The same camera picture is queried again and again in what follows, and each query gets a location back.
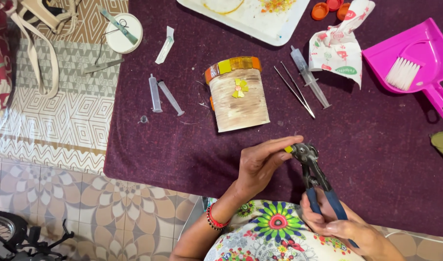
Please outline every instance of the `tire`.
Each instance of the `tire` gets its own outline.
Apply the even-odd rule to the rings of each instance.
[[[27,237],[28,223],[22,217],[12,213],[0,211],[0,223],[5,223],[8,226],[13,227],[10,233],[12,236],[8,240],[10,245],[15,247],[16,244],[22,243]]]

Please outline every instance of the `bag handle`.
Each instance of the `bag handle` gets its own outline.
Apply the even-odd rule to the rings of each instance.
[[[54,97],[58,92],[58,81],[59,81],[59,74],[58,74],[58,61],[57,56],[55,54],[54,46],[52,46],[51,42],[36,29],[34,26],[32,26],[27,21],[21,19],[20,15],[18,15],[16,12],[14,12],[12,15],[10,15],[10,18],[17,24],[18,27],[20,27],[23,34],[28,39],[28,57],[31,61],[31,65],[33,66],[34,74],[36,75],[36,80],[38,80],[38,86],[39,86],[39,93],[44,98],[52,98]],[[46,88],[44,87],[44,84],[41,79],[41,73],[39,71],[39,63],[38,63],[38,53],[36,52],[36,48],[33,45],[33,42],[31,41],[30,35],[25,30],[25,27],[39,36],[41,39],[47,42],[50,50],[51,55],[51,65],[52,65],[52,89],[50,92],[47,92]]]

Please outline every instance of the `white tray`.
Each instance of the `white tray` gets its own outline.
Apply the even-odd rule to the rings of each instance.
[[[282,46],[289,41],[300,18],[310,0],[297,0],[288,11],[265,12],[262,13],[262,6],[259,0],[244,0],[244,3],[234,12],[221,15],[207,9],[204,3],[209,2],[211,6],[237,6],[241,0],[177,0],[183,6],[192,9],[200,14],[206,15],[227,26],[237,29],[243,33],[251,35],[265,43]]]

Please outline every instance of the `white paper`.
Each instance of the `white paper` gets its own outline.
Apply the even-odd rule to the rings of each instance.
[[[174,43],[173,33],[174,29],[167,26],[167,39],[163,44],[162,49],[160,50],[159,56],[157,56],[157,60],[155,60],[155,63],[157,63],[158,65],[165,61],[165,58],[167,57],[171,47],[173,46]]]
[[[345,20],[310,39],[310,71],[327,70],[350,78],[362,89],[362,50],[353,31],[375,8],[369,0],[354,0]]]

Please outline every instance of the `pliers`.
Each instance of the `pliers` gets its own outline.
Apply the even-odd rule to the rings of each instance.
[[[329,204],[333,208],[339,220],[348,220],[347,214],[342,207],[337,194],[334,192],[328,179],[318,166],[318,151],[311,144],[296,143],[285,148],[285,151],[291,153],[294,158],[299,160],[302,165],[302,180],[304,181],[307,197],[310,201],[311,210],[315,213],[322,214],[317,200],[317,193],[313,186],[321,185],[328,199]],[[310,175],[310,168],[315,176]],[[358,247],[355,242],[349,239],[349,243],[353,247]]]

